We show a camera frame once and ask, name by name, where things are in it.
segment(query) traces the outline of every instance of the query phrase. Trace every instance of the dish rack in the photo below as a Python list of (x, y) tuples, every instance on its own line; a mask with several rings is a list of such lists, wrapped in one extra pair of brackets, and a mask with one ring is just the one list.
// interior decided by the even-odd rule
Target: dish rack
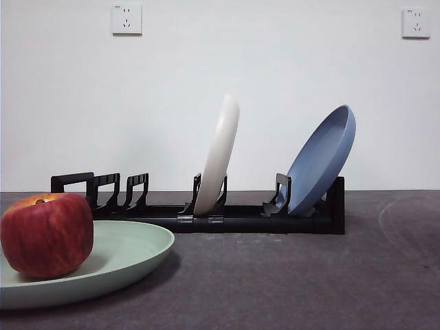
[[(120, 174), (95, 176), (93, 172), (57, 175), (51, 178), (51, 192), (63, 193), (68, 184), (86, 183), (86, 200), (94, 220), (123, 220), (152, 223), (175, 233), (190, 232), (271, 232), (271, 233), (312, 233), (344, 234), (344, 178), (337, 177), (326, 193), (325, 199), (316, 203), (313, 210), (301, 217), (287, 213), (291, 199), (292, 179), (283, 174), (276, 175), (276, 190), (269, 201), (261, 205), (228, 205), (228, 176), (223, 181), (223, 191), (212, 211), (204, 217), (196, 217), (193, 210), (201, 174), (194, 176), (192, 199), (185, 205), (148, 205), (149, 174), (133, 175), (126, 181), (126, 198), (118, 204)], [(114, 184), (113, 193), (103, 205), (98, 205), (98, 188)], [(133, 200), (133, 187), (143, 185), (142, 194)], [(285, 187), (284, 202), (277, 203), (280, 187)]]

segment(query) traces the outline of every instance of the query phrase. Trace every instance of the dish rack divider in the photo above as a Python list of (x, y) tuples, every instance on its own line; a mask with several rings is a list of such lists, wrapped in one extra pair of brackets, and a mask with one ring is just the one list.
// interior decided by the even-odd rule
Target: dish rack divider
[[(228, 205), (228, 176), (223, 181), (223, 192), (215, 207), (204, 217), (193, 215), (199, 193), (201, 174), (194, 176), (192, 199), (185, 205), (148, 205), (149, 174), (133, 175), (126, 181), (126, 198), (118, 204), (120, 174), (95, 176), (93, 172), (57, 175), (51, 178), (51, 192), (63, 193), (64, 186), (86, 182), (86, 200), (94, 220), (123, 220), (152, 223), (168, 228), (176, 233), (189, 232), (271, 232), (271, 233), (312, 233), (344, 234), (344, 178), (337, 177), (311, 212), (303, 216), (289, 216), (287, 213), (291, 199), (292, 179), (283, 174), (276, 175), (276, 190), (268, 202), (261, 205)], [(113, 194), (103, 205), (98, 205), (98, 188), (114, 184)], [(143, 185), (141, 196), (132, 203), (133, 187)], [(277, 206), (280, 187), (286, 189), (286, 198)]]

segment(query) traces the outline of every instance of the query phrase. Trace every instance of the red apple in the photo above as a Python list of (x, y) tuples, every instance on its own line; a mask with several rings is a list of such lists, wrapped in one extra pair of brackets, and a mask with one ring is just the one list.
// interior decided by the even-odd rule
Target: red apple
[(12, 268), (28, 276), (51, 278), (76, 269), (94, 243), (91, 209), (70, 192), (22, 199), (1, 218), (1, 247)]

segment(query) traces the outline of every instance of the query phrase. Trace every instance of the countertop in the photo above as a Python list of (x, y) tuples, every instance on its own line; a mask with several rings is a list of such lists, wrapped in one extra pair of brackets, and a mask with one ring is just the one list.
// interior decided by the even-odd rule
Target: countertop
[[(2, 212), (30, 193), (1, 193)], [(254, 204), (270, 192), (231, 192)], [(190, 192), (150, 192), (180, 204)], [(347, 191), (345, 235), (176, 234), (124, 289), (0, 311), (8, 329), (440, 329), (440, 191)]]

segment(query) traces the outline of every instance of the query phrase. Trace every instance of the wall socket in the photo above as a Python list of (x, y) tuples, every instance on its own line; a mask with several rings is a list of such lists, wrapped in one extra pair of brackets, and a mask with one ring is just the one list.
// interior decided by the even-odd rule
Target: wall socket
[(431, 37), (431, 19), (426, 8), (403, 10), (403, 38), (428, 39)]
[(142, 34), (142, 5), (121, 3), (113, 5), (113, 34)]

